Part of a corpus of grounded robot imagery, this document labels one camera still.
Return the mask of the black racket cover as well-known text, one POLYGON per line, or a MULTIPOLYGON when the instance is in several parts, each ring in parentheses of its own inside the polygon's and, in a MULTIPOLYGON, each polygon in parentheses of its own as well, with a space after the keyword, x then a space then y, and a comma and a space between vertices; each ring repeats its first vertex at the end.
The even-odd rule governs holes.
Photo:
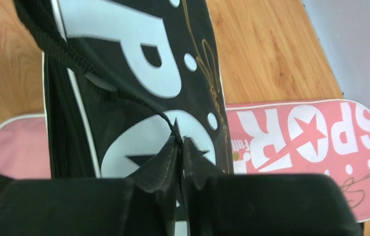
POLYGON ((175 234, 189 236, 182 146, 232 172, 204 0, 16 0, 43 52, 52 178, 125 178, 179 144, 175 234))

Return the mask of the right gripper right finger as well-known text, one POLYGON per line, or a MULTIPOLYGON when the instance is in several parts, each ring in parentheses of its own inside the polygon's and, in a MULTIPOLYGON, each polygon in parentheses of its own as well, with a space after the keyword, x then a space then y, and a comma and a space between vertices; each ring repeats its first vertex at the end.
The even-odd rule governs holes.
POLYGON ((191 236, 360 236, 338 185, 323 174, 230 175, 192 139, 182 146, 191 236))

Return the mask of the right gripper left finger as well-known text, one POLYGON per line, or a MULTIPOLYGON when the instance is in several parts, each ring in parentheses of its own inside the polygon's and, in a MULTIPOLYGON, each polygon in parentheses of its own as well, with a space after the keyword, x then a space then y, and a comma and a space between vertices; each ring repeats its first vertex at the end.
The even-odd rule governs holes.
POLYGON ((125 178, 0 175, 0 236, 172 236, 179 144, 125 178))

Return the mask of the pink racket cover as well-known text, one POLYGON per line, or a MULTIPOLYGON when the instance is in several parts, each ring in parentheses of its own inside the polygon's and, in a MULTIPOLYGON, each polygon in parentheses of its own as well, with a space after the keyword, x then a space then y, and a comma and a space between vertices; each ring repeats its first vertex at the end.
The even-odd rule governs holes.
MULTIPOLYGON (((370 220, 370 110, 344 99, 227 106, 237 174, 322 173, 370 220)), ((0 175, 50 178, 43 114, 0 125, 0 175)))

